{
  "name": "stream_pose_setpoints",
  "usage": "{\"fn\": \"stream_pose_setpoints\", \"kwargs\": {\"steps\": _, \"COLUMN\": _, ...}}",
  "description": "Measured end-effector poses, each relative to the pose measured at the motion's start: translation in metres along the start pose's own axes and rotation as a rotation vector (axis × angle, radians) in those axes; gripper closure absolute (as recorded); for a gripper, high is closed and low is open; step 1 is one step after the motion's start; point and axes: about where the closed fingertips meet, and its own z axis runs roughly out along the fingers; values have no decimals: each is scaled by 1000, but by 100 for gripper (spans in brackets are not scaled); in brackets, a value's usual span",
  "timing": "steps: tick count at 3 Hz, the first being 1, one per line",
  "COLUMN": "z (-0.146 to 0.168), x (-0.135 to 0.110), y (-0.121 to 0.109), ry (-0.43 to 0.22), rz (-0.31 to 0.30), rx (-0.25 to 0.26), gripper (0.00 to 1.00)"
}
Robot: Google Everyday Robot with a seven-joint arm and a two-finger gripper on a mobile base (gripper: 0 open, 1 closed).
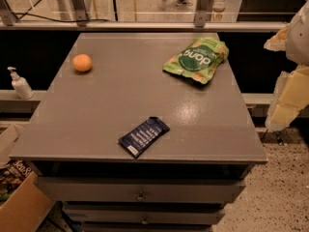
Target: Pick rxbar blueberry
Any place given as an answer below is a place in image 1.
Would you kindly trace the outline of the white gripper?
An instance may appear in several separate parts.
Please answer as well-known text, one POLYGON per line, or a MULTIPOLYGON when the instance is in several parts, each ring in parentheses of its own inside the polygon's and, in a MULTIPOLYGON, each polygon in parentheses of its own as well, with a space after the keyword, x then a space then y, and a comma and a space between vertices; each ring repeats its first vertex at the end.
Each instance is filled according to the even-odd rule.
POLYGON ((282 131, 309 104, 309 1, 290 25, 286 24, 265 42, 264 48, 286 50, 287 58, 298 64, 294 71, 280 73, 267 111, 266 127, 270 131, 282 131))

